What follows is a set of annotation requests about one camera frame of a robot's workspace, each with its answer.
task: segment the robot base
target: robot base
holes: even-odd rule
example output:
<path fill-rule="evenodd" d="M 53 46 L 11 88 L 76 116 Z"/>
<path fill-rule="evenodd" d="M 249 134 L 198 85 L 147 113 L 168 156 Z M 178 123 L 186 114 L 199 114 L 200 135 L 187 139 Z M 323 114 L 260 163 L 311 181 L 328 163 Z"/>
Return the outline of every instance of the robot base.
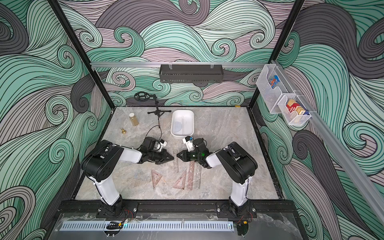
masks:
<path fill-rule="evenodd" d="M 250 201 L 247 200 L 243 205 L 237 206 L 231 198 L 229 198 L 229 211 L 234 217 L 241 217 L 248 215 Z"/>
<path fill-rule="evenodd" d="M 104 202 L 101 202 L 99 206 L 99 212 L 96 215 L 96 218 L 116 218 L 119 217 L 123 212 L 122 207 L 122 197 L 119 196 L 119 199 L 112 205 L 108 205 Z"/>

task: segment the teal swirl pattern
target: teal swirl pattern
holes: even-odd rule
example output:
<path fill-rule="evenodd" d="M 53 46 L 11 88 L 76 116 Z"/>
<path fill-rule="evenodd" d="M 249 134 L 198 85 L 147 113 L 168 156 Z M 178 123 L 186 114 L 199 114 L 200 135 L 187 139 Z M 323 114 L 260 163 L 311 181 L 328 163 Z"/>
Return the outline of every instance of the teal swirl pattern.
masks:
<path fill-rule="evenodd" d="M 384 1 L 317 2 L 300 11 L 278 62 L 384 194 Z M 384 239 L 384 226 L 312 123 L 287 126 L 261 97 L 255 119 L 310 239 Z"/>
<path fill-rule="evenodd" d="M 116 0 L 61 1 L 71 26 L 91 61 L 268 62 L 293 0 Z M 255 69 L 231 68 L 207 94 L 206 83 L 194 90 L 159 85 L 159 69 L 98 68 L 98 72 L 127 71 L 135 85 L 103 78 L 117 106 L 139 105 L 133 96 L 146 91 L 161 96 L 160 104 L 233 106 L 249 104 L 255 90 Z"/>
<path fill-rule="evenodd" d="M 83 43 L 101 46 L 99 31 L 63 8 Z M 0 238 L 42 240 L 111 109 L 46 0 L 2 1 L 0 11 L 0 50 L 12 47 L 0 51 Z"/>

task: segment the black aluminum frame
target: black aluminum frame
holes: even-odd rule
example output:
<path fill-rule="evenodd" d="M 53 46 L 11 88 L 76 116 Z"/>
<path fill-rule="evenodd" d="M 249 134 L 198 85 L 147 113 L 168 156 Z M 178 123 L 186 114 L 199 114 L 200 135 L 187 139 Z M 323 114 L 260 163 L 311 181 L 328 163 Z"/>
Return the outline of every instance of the black aluminum frame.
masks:
<path fill-rule="evenodd" d="M 81 60 L 85 64 L 89 74 L 91 75 L 93 81 L 96 83 L 97 87 L 101 91 L 101 94 L 104 96 L 105 100 L 107 101 L 109 107 L 111 109 L 115 109 L 116 106 L 113 103 L 111 97 L 109 96 L 107 90 L 105 89 L 103 82 L 100 79 L 100 76 L 98 73 L 92 69 L 91 67 L 91 60 L 89 59 L 88 55 L 83 49 L 83 46 L 81 45 L 79 39 L 77 38 L 76 34 L 74 33 L 73 28 L 71 27 L 70 22 L 68 21 L 67 17 L 65 16 L 63 10 L 61 9 L 59 2 L 57 0 L 47 0 L 49 5 L 51 6 L 53 12 L 55 13 L 57 19 L 61 23 L 64 31 L 67 33 L 70 41 L 72 42 L 74 48 L 76 49 L 77 53 L 79 54 Z"/>
<path fill-rule="evenodd" d="M 124 206 L 135 206 L 137 211 L 133 212 L 134 217 L 141 217 L 150 214 L 207 214 L 218 215 L 217 206 L 227 199 L 219 200 L 129 200 L 123 199 Z M 99 200 L 66 200 L 59 206 L 53 221 L 47 229 L 43 240 L 49 238 L 57 220 L 62 213 L 96 215 L 98 213 Z M 295 203 L 290 200 L 250 200 L 251 213 L 256 216 L 257 213 L 291 213 L 294 216 L 297 227 L 303 240 L 308 240 L 303 223 L 296 210 Z M 238 221 L 240 218 L 228 218 L 229 221 Z"/>
<path fill-rule="evenodd" d="M 71 42 L 73 43 L 76 51 L 78 52 L 80 58 L 84 62 L 85 66 L 87 67 L 90 75 L 94 79 L 96 85 L 100 89 L 101 93 L 103 94 L 104 98 L 106 99 L 108 105 L 111 107 L 112 112 L 109 116 L 109 119 L 100 135 L 100 138 L 98 142 L 102 139 L 104 136 L 104 133 L 109 125 L 109 122 L 112 119 L 112 116 L 114 114 L 114 111 L 116 109 L 116 106 L 112 102 L 111 97 L 109 96 L 107 90 L 105 89 L 100 76 L 98 73 L 92 69 L 90 65 L 90 60 L 85 53 L 84 49 L 82 48 L 80 41 L 78 40 L 77 36 L 75 35 L 68 19 L 66 18 L 64 12 L 62 11 L 59 3 L 57 0 L 48 0 L 49 4 L 51 5 L 55 15 L 59 19 L 61 25 L 63 26 L 64 30 L 66 31 L 67 35 L 69 36 Z M 290 12 L 290 15 L 286 21 L 286 24 L 283 28 L 283 31 L 278 39 L 278 42 L 271 54 L 269 63 L 272 60 L 276 60 L 278 57 L 278 54 L 280 50 L 282 49 L 291 29 L 292 26 L 296 20 L 296 17 L 304 3 L 304 0 L 296 0 L 293 8 Z M 308 240 L 308 236 L 305 233 L 305 228 L 300 220 L 300 217 L 297 213 L 295 204 L 293 201 L 289 200 L 283 200 L 283 195 L 280 187 L 280 183 L 277 179 L 276 173 L 274 171 L 273 165 L 271 163 L 271 160 L 269 158 L 266 146 L 262 140 L 262 137 L 260 135 L 259 129 L 257 127 L 255 118 L 252 113 L 252 108 L 256 104 L 256 100 L 259 96 L 260 92 L 256 88 L 251 101 L 248 106 L 241 106 L 241 107 L 247 107 L 247 111 L 250 117 L 250 120 L 252 122 L 252 126 L 255 130 L 256 136 L 258 138 L 258 142 L 261 146 L 265 161 L 267 163 L 269 172 L 271 174 L 273 183 L 275 185 L 276 192 L 278 194 L 279 200 L 250 200 L 250 209 L 253 207 L 257 209 L 256 213 L 270 213 L 270 212 L 289 212 L 292 213 L 295 217 L 296 223 L 298 225 L 298 228 L 300 230 L 300 233 L 303 237 L 303 239 Z M 154 107 L 154 106 L 126 106 L 126 107 Z M 229 106 L 172 106 L 172 107 L 229 107 Z M 47 229 L 47 233 L 44 237 L 44 239 L 48 239 L 54 225 L 56 224 L 56 221 L 58 220 L 60 213 L 84 213 L 84 212 L 92 212 L 97 213 L 100 201 L 99 200 L 91 200 L 91 201 L 82 201 L 82 200 L 75 200 L 75 197 L 80 189 L 80 186 L 85 178 L 85 174 L 83 173 L 74 192 L 72 195 L 71 200 L 63 201 L 58 209 L 57 214 L 55 215 L 50 227 Z M 130 205 L 130 206 L 137 206 L 137 212 L 134 214 L 152 214 L 152 213 L 209 213 L 209 214 L 216 214 L 217 215 L 217 206 L 218 204 L 221 204 L 223 202 L 228 202 L 228 199 L 223 200 L 128 200 L 124 199 L 123 203 L 124 205 Z"/>

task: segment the metal frame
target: metal frame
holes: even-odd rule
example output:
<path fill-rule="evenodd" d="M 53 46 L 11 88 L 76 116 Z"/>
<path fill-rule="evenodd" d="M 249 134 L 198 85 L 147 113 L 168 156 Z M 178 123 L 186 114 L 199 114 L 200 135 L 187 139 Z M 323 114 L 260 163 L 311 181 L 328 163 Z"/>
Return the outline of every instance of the metal frame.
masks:
<path fill-rule="evenodd" d="M 107 101 L 109 107 L 111 109 L 115 109 L 115 105 L 112 102 L 111 97 L 109 96 L 107 90 L 105 89 L 98 73 L 94 71 L 90 65 L 91 60 L 88 58 L 88 55 L 85 53 L 79 39 L 77 38 L 76 34 L 74 33 L 71 24 L 69 23 L 67 17 L 65 16 L 63 10 L 61 9 L 59 3 L 57 0 L 47 0 L 49 5 L 51 6 L 53 12 L 55 13 L 57 19 L 61 23 L 61 26 L 63 27 L 64 31 L 67 33 L 69 40 L 72 42 L 74 48 L 76 49 L 77 53 L 79 54 L 81 60 L 85 64 L 89 74 L 91 75 L 93 81 L 96 83 L 97 87 L 100 89 L 101 94 L 104 96 L 105 100 Z"/>
<path fill-rule="evenodd" d="M 276 175 L 275 169 L 273 167 L 272 161 L 269 158 L 269 154 L 268 154 L 268 151 L 267 151 L 266 146 L 264 144 L 264 141 L 262 139 L 262 136 L 260 134 L 259 128 L 256 125 L 256 121 L 255 121 L 255 117 L 253 115 L 252 109 L 250 107 L 248 107 L 247 110 L 248 110 L 249 118 L 251 119 L 251 122 L 252 122 L 253 129 L 255 130 L 256 137 L 257 137 L 257 140 L 259 142 L 260 148 L 262 149 L 262 153 L 264 155 L 266 165 L 268 167 L 269 173 L 271 174 L 271 178 L 273 181 L 273 185 L 275 186 L 277 196 L 279 197 L 279 199 L 283 199 L 283 191 L 281 190 L 281 185 L 280 185 L 279 179 L 277 178 L 277 175 Z"/>
<path fill-rule="evenodd" d="M 256 87 L 256 90 L 255 90 L 255 92 L 254 92 L 253 95 L 252 95 L 251 101 L 250 101 L 249 104 L 248 104 L 248 107 L 249 107 L 249 108 L 251 108 L 251 109 L 253 108 L 253 106 L 255 105 L 256 100 L 257 100 L 257 98 L 259 97 L 259 95 L 260 95 L 259 88 Z"/>
<path fill-rule="evenodd" d="M 125 106 L 117 106 L 117 108 L 125 108 L 125 107 L 129 107 L 129 108 L 155 108 L 154 105 L 145 105 L 145 106 L 128 106 L 128 105 L 125 105 Z M 159 105 L 159 108 L 247 108 L 248 106 L 240 106 L 240 107 L 236 107 L 236 106 L 165 106 L 165 105 Z"/>
<path fill-rule="evenodd" d="M 43 240 L 49 238 L 57 220 L 62 213 L 72 214 L 97 214 L 100 206 L 99 200 L 66 200 L 59 206 L 50 227 Z M 124 206 L 136 206 L 136 211 L 132 212 L 134 217 L 140 219 L 149 217 L 151 214 L 206 214 L 218 216 L 217 206 L 223 202 L 228 203 L 227 199 L 219 200 L 130 200 L 123 199 Z M 252 214 L 257 213 L 291 213 L 294 216 L 297 227 L 304 240 L 308 240 L 305 228 L 296 210 L 295 203 L 290 200 L 250 200 L 249 207 Z M 240 218 L 228 218 L 229 221 L 238 221 Z"/>
<path fill-rule="evenodd" d="M 279 39 L 277 40 L 276 46 L 273 49 L 273 52 L 271 54 L 271 57 L 269 58 L 269 63 L 272 61 L 275 61 L 277 57 L 280 54 L 281 49 L 283 48 L 283 45 L 288 37 L 288 35 L 291 33 L 293 24 L 296 21 L 297 15 L 299 15 L 299 12 L 304 4 L 305 0 L 296 0 L 293 4 L 293 7 L 291 9 L 291 12 L 289 13 L 289 16 L 284 24 L 283 31 L 281 32 Z"/>
<path fill-rule="evenodd" d="M 110 113 L 110 115 L 109 115 L 109 117 L 108 117 L 108 120 L 107 120 L 107 122 L 105 123 L 104 128 L 102 129 L 101 134 L 100 134 L 100 137 L 99 137 L 98 141 L 96 142 L 96 144 L 99 144 L 99 142 L 103 139 L 103 136 L 104 136 L 104 134 L 105 134 L 105 131 L 107 131 L 107 127 L 108 127 L 109 123 L 111 122 L 114 113 L 115 113 L 115 110 L 112 109 L 112 110 L 111 110 L 111 113 Z M 80 170 L 80 171 L 82 171 L 83 173 L 81 174 L 80 179 L 79 179 L 79 181 L 77 182 L 76 188 L 74 189 L 74 191 L 73 191 L 73 193 L 72 193 L 71 200 L 75 200 L 75 198 L 76 198 L 76 196 L 77 196 L 77 193 L 79 192 L 79 189 L 80 189 L 80 187 L 81 187 L 81 184 L 83 183 L 83 180 L 84 180 L 84 178 L 85 178 L 85 172 L 84 172 L 83 170 Z"/>
<path fill-rule="evenodd" d="M 93 68 L 159 68 L 162 64 L 172 65 L 222 65 L 223 68 L 263 68 L 267 63 L 246 62 L 90 62 Z"/>
<path fill-rule="evenodd" d="M 316 128 L 317 133 L 321 136 L 325 145 L 327 145 L 328 149 L 331 151 L 333 157 L 337 159 L 338 164 L 344 169 L 353 184 L 365 198 L 368 205 L 372 208 L 376 217 L 384 225 L 384 197 L 374 186 L 369 177 L 363 172 L 360 166 L 356 163 L 350 153 L 341 144 L 340 140 L 331 131 L 321 116 L 316 111 L 314 111 L 313 106 L 311 106 L 306 96 L 304 96 L 304 94 L 285 74 L 283 67 L 276 61 L 273 61 L 273 63 L 282 70 L 281 73 L 284 75 L 293 92 L 297 95 L 300 102 L 306 106 L 307 110 L 311 112 L 312 117 L 309 119 L 309 121 Z"/>

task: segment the red wire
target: red wire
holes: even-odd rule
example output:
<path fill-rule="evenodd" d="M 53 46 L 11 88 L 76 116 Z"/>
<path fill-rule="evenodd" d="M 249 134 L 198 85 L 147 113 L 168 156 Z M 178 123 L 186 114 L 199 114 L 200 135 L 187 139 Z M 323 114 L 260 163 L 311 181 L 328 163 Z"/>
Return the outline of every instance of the red wire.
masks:
<path fill-rule="evenodd" d="M 243 219 L 243 217 L 244 217 L 244 215 L 240 218 L 240 220 L 236 224 L 238 224 Z"/>
<path fill-rule="evenodd" d="M 131 213 L 132 214 L 132 218 L 133 218 L 133 213 L 131 211 L 129 211 L 128 209 L 124 209 L 125 211 L 128 211 L 128 214 Z"/>

